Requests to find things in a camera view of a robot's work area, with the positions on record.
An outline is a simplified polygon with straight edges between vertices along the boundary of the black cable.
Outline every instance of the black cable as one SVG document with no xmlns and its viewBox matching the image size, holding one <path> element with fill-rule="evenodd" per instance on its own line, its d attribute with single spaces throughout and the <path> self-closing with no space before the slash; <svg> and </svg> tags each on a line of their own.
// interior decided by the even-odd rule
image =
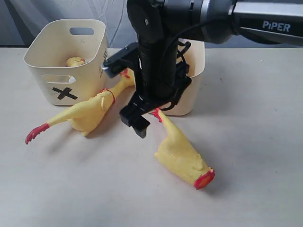
<svg viewBox="0 0 303 227">
<path fill-rule="evenodd" d="M 179 32 L 177 35 L 174 36 L 174 38 L 169 42 L 169 44 L 166 46 L 166 48 L 164 49 L 164 52 L 163 52 L 163 55 L 162 55 L 162 58 L 161 58 L 161 61 L 160 61 L 160 73 L 162 73 L 162 65 L 163 65 L 163 61 L 164 61 L 164 57 L 165 57 L 165 54 L 167 53 L 168 49 L 172 46 L 172 44 L 178 40 L 180 38 L 180 36 L 182 36 L 184 33 L 186 32 L 189 32 L 191 30 L 194 30 L 194 29 L 197 29 L 197 28 L 201 28 L 201 27 L 204 27 L 206 25 L 209 25 L 209 24 L 212 24 L 212 23 L 215 23 L 215 22 L 222 22 L 222 21 L 226 21 L 226 17 L 223 17 L 223 18 L 216 18 L 216 19 L 212 19 L 212 20 L 209 20 L 209 21 L 205 21 L 205 22 L 201 22 L 199 24 L 196 24 L 196 25 L 193 25 L 191 27 L 188 27 L 186 29 L 184 29 L 183 31 Z"/>
</svg>

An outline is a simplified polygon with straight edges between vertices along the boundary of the rubber chicken leg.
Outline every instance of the rubber chicken leg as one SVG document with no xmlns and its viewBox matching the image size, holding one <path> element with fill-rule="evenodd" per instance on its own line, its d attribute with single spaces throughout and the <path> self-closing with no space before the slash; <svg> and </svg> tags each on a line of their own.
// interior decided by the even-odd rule
<svg viewBox="0 0 303 227">
<path fill-rule="evenodd" d="M 131 86 L 134 86 L 134 72 L 126 69 L 121 73 L 120 81 L 113 88 L 103 89 L 95 97 L 63 110 L 44 124 L 34 128 L 27 135 L 25 143 L 28 144 L 41 132 L 65 121 L 68 121 L 75 130 L 81 131 L 83 136 L 87 136 L 100 124 L 121 92 Z"/>
<path fill-rule="evenodd" d="M 183 132 L 159 108 L 152 113 L 163 123 L 168 133 L 155 157 L 168 170 L 197 190 L 207 186 L 215 176 L 214 170 L 208 167 Z"/>
</svg>

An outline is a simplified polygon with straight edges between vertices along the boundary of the basket handle hole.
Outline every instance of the basket handle hole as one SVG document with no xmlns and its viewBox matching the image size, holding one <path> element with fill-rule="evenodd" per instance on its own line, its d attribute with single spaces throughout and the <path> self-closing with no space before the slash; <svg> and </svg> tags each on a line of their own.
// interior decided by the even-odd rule
<svg viewBox="0 0 303 227">
<path fill-rule="evenodd" d="M 76 78 L 70 75 L 43 75 L 42 78 L 49 84 L 73 84 Z"/>
<path fill-rule="evenodd" d="M 94 35 L 94 30 L 90 27 L 71 27 L 72 35 Z"/>
</svg>

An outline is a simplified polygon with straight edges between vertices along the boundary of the cream plastic bin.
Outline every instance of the cream plastic bin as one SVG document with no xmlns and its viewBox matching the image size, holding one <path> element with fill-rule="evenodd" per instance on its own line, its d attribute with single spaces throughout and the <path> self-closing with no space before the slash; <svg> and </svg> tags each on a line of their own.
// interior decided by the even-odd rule
<svg viewBox="0 0 303 227">
<path fill-rule="evenodd" d="M 189 50 L 184 54 L 187 64 L 190 65 L 188 76 L 191 77 L 192 82 L 184 91 L 179 103 L 171 110 L 163 111 L 166 115 L 182 116 L 193 110 L 196 102 L 196 97 L 202 80 L 202 72 L 205 68 L 205 45 L 204 42 L 195 40 L 181 40 L 191 42 Z"/>
<path fill-rule="evenodd" d="M 85 64 L 66 67 L 70 57 Z M 63 19 L 44 27 L 24 56 L 38 86 L 53 105 L 74 105 L 103 88 L 107 57 L 106 26 L 90 19 Z"/>
</svg>

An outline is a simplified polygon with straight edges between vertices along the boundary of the red rubber band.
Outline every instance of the red rubber band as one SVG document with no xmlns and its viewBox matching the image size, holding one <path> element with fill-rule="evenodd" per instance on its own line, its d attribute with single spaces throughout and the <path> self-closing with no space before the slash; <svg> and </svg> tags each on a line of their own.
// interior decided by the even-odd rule
<svg viewBox="0 0 303 227">
<path fill-rule="evenodd" d="M 112 94 L 113 99 L 114 99 L 112 104 L 114 104 L 116 102 L 116 98 L 115 98 L 114 94 L 108 88 L 106 88 L 106 87 L 103 88 L 100 92 L 103 92 L 103 91 L 109 91 Z"/>
</svg>

